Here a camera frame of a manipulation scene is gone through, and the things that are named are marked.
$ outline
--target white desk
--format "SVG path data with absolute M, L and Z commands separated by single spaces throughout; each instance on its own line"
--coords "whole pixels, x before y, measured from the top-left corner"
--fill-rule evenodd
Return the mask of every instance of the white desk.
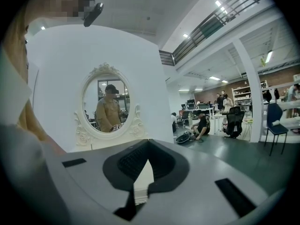
M 210 119 L 214 119 L 214 108 L 213 107 L 204 108 L 204 109 L 191 109 L 191 110 L 187 109 L 186 111 L 193 112 L 193 111 L 198 111 L 198 110 L 200 110 L 200 111 L 207 111 L 207 110 L 209 110 L 209 112 L 210 112 Z
M 220 124 L 220 121 L 219 121 L 219 119 L 220 118 L 226 118 L 226 115 L 222 115 L 222 114 L 216 114 L 215 116 L 214 116 L 214 122 L 215 122 L 215 126 L 214 126 L 214 134 L 216 134 L 216 120 L 217 120 L 217 129 L 219 130 L 219 124 Z

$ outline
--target blue chair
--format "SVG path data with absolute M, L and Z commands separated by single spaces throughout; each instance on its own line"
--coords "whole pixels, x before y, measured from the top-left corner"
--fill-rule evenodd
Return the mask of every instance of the blue chair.
M 270 151 L 269 156 L 271 156 L 276 135 L 277 135 L 276 144 L 278 142 L 278 137 L 281 134 L 285 134 L 285 142 L 286 142 L 286 136 L 287 136 L 287 132 L 289 130 L 286 127 L 282 126 L 281 124 L 276 125 L 276 126 L 272 126 L 273 122 L 275 122 L 277 120 L 280 120 L 280 118 L 282 116 L 282 113 L 283 112 L 282 112 L 281 108 L 278 106 L 277 103 L 271 103 L 271 104 L 268 105 L 268 111 L 267 111 L 267 136 L 266 136 L 266 141 L 264 142 L 264 146 L 266 146 L 269 130 L 274 135 L 273 143 L 272 143 L 272 147 L 271 147 L 271 151 Z M 283 144 L 281 154 L 283 153 L 284 149 L 285 149 L 285 143 Z

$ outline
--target man in mirror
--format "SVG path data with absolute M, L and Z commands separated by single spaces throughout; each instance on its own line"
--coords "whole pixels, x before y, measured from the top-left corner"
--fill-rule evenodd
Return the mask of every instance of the man in mirror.
M 114 125 L 121 125 L 120 105 L 114 100 L 119 91 L 112 84 L 105 88 L 105 97 L 100 99 L 96 108 L 96 118 L 101 132 L 110 133 Z

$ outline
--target computer monitor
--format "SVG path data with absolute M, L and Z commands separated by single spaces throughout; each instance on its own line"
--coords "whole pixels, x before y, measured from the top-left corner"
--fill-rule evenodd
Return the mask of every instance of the computer monitor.
M 187 101 L 187 104 L 190 104 L 190 103 L 195 103 L 195 99 L 191 99 L 191 100 Z

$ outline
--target gray floor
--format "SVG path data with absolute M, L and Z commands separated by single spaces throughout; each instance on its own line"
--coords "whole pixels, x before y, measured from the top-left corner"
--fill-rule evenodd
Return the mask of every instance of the gray floor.
M 177 129 L 174 141 L 185 130 Z M 190 141 L 183 146 L 220 158 L 252 178 L 269 195 L 286 186 L 300 152 L 299 144 L 287 143 L 281 155 L 283 144 L 278 143 L 269 157 L 270 142 L 264 147 L 263 142 L 250 143 L 217 135 L 206 135 L 202 143 Z

